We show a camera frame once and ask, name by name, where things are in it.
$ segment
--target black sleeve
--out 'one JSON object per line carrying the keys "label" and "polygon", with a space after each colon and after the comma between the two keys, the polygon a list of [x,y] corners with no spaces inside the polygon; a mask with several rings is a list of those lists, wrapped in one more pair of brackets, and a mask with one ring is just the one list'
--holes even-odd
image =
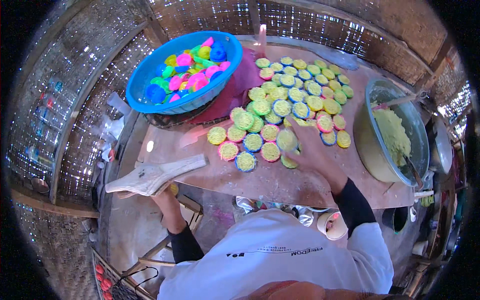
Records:
{"label": "black sleeve", "polygon": [[168,232],[172,243],[173,259],[176,264],[186,261],[198,261],[204,256],[197,240],[193,236],[190,227],[187,226],[179,234]]}
{"label": "black sleeve", "polygon": [[358,225],[376,222],[370,204],[350,178],[342,192],[333,199],[348,227],[349,238]]}

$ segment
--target yellow dough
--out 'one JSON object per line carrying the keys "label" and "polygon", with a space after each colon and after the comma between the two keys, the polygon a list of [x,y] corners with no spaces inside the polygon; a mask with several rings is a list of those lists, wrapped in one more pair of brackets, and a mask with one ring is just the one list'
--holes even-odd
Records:
{"label": "yellow dough", "polygon": [[402,119],[389,108],[376,109],[372,114],[393,162],[398,167],[405,165],[403,155],[410,157],[411,142],[402,126]]}

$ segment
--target floor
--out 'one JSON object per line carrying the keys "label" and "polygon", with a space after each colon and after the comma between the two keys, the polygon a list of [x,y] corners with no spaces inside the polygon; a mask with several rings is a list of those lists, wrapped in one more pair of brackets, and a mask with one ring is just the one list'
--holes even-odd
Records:
{"label": "floor", "polygon": [[[133,170],[147,127],[146,120],[140,116],[123,153],[119,177]],[[208,252],[235,224],[235,218],[241,215],[241,210],[233,205],[235,199],[230,195],[184,184],[180,184],[179,188],[179,194],[186,195],[203,207],[204,217],[195,237],[203,251]],[[419,235],[421,220],[425,215],[426,209],[421,208],[419,203],[415,205],[419,212],[417,221],[414,223],[408,221],[398,234],[382,224],[383,209],[374,210],[394,265],[394,284],[401,279],[408,265],[413,244]],[[167,232],[161,226],[160,220],[161,212],[150,197],[137,195],[119,199],[113,195],[108,227],[108,261],[113,267],[120,272],[127,270],[138,257],[143,256],[162,240]],[[334,243],[338,247],[346,247],[347,237]],[[153,259],[173,262],[173,256],[168,250],[162,250]],[[170,267],[160,267],[159,276],[143,284],[142,287],[156,296],[162,280],[169,271]],[[142,282],[155,274],[156,271],[149,269],[134,275],[133,278],[137,282]]]}

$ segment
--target metal bowl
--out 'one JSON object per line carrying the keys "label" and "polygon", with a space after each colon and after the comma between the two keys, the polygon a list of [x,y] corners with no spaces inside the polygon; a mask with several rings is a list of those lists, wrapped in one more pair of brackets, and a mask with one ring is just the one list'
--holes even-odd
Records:
{"label": "metal bowl", "polygon": [[[391,81],[373,79],[365,89],[365,104],[355,116],[353,136],[355,146],[366,169],[379,181],[401,181],[408,186],[417,186],[408,166],[397,167],[385,146],[378,124],[372,115],[370,103],[378,104],[405,96]],[[429,146],[425,126],[411,102],[390,107],[402,119],[402,126],[411,141],[413,165],[425,177],[429,164]]]}

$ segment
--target person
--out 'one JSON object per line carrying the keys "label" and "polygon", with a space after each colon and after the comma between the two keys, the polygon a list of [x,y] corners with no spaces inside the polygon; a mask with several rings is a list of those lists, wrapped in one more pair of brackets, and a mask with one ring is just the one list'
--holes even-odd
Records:
{"label": "person", "polygon": [[348,227],[346,248],[279,209],[250,213],[204,255],[170,191],[152,197],[163,212],[176,265],[158,299],[403,299],[386,295],[393,265],[365,197],[322,149],[315,127],[291,118],[302,150],[286,153],[328,181]]}

